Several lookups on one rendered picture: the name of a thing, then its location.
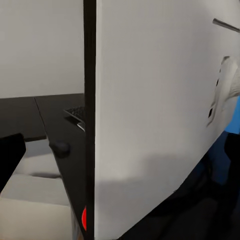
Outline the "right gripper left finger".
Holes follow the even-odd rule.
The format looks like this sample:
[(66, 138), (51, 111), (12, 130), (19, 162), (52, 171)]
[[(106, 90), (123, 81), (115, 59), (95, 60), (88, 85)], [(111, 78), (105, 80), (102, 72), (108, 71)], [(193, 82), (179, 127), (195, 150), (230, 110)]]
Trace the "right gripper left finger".
[(0, 139), (0, 193), (26, 153), (25, 143), (21, 133)]

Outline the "notebook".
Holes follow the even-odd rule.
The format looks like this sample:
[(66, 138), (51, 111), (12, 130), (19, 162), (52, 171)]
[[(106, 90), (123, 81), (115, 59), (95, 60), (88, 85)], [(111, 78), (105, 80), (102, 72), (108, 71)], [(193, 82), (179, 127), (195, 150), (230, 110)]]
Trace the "notebook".
[(77, 124), (77, 125), (85, 131), (86, 124), (84, 124), (84, 123), (79, 123), (79, 124)]

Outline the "monitor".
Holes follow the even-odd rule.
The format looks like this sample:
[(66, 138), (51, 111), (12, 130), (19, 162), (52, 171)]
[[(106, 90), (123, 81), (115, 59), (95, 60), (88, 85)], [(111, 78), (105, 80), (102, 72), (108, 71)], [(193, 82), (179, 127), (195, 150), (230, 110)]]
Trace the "monitor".
[[(225, 186), (207, 154), (240, 97), (240, 0), (83, 0), (86, 240), (117, 240), (152, 210)], [(207, 182), (174, 193), (200, 160)]]

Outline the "mouse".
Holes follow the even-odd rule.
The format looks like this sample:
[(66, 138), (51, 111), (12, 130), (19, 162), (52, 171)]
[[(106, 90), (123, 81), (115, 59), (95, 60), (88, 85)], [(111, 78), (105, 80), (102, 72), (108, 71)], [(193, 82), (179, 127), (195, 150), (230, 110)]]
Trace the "mouse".
[(51, 149), (59, 154), (66, 154), (71, 148), (69, 143), (60, 140), (51, 142), (48, 145)]

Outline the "keyboard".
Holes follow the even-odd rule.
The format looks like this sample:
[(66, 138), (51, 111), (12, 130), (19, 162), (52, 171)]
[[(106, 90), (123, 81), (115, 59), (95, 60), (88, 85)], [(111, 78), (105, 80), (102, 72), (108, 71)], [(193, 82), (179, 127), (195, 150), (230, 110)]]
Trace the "keyboard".
[(85, 123), (85, 106), (65, 109), (64, 112), (68, 113), (72, 117), (81, 121), (81, 123), (86, 124)]

